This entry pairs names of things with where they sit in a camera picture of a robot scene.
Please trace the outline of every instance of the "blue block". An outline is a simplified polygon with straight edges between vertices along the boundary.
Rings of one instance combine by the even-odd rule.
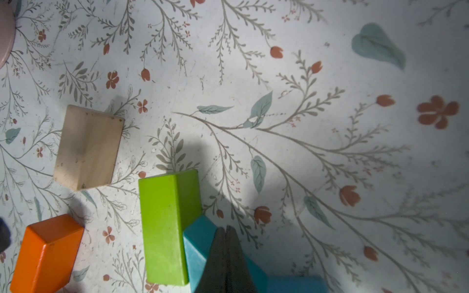
[[[186,253],[187,270],[189,273],[190,290],[193,293],[199,284],[205,263],[207,262],[210,246],[217,227],[206,216],[200,216],[193,224],[184,230],[184,250]],[[259,293],[267,293],[266,274],[247,256],[245,256],[249,273]]]
[[[319,277],[269,277],[267,293],[327,293]]]

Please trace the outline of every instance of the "orange flower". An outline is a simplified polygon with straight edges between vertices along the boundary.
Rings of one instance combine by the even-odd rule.
[[[103,49],[104,55],[109,53],[109,48],[110,48],[109,44],[104,45],[104,49]]]
[[[222,210],[217,210],[217,216],[221,219],[223,219],[225,216],[223,215],[223,211]]]
[[[372,260],[374,262],[378,261],[378,256],[377,256],[378,252],[373,247],[365,246],[365,249],[363,250],[363,254],[369,260]]]
[[[396,104],[396,101],[391,99],[390,95],[381,95],[376,98],[376,104],[380,105],[381,107],[388,107]]]
[[[283,58],[283,49],[277,46],[270,48],[270,55],[274,58]]]
[[[142,70],[141,76],[144,81],[145,80],[150,81],[150,72],[148,71],[148,69],[144,68]]]
[[[313,66],[311,66],[311,71],[313,73],[318,73],[319,71],[321,71],[321,69],[322,69],[321,61],[318,61],[314,63]]]
[[[41,41],[41,43],[42,43],[42,41],[45,40],[45,31],[44,30],[39,32],[38,39],[39,39],[39,41]]]
[[[155,291],[158,291],[158,289],[159,289],[158,284],[150,283],[150,282],[148,282],[148,280],[145,280],[145,281],[146,281],[145,289],[147,289],[148,292],[154,293]]]
[[[418,121],[424,125],[431,125],[436,120],[439,121],[435,124],[436,129],[445,129],[448,126],[448,119],[446,116],[456,115],[459,111],[458,102],[450,102],[445,106],[445,101],[440,96],[433,96],[430,103],[421,103],[417,106],[417,111],[422,114],[418,117]]]
[[[148,112],[148,109],[145,107],[145,105],[147,104],[147,100],[144,100],[144,103],[142,104],[142,102],[138,102],[137,103],[137,106],[138,106],[138,112],[141,114],[142,111],[144,113],[147,113]]]
[[[259,224],[259,220],[261,220],[264,224],[270,223],[270,217],[272,214],[269,211],[270,209],[268,207],[257,207],[254,210],[254,219],[256,220],[256,223]]]
[[[117,76],[117,71],[114,72],[109,72],[107,74],[108,81],[106,82],[106,88],[109,89],[109,87],[115,89],[116,88],[116,83],[119,82],[119,77]]]
[[[114,235],[111,235],[111,231],[113,229],[111,227],[107,227],[107,232],[106,231],[103,231],[103,236],[106,237],[106,243],[109,244],[110,241],[114,241],[116,238],[114,237]]]
[[[192,4],[193,8],[196,6],[196,2],[202,4],[205,2],[205,0],[190,0],[190,3]]]
[[[355,189],[356,186],[352,185],[347,185],[340,189],[340,201],[345,206],[351,205],[354,207],[360,201],[360,195],[354,191]]]

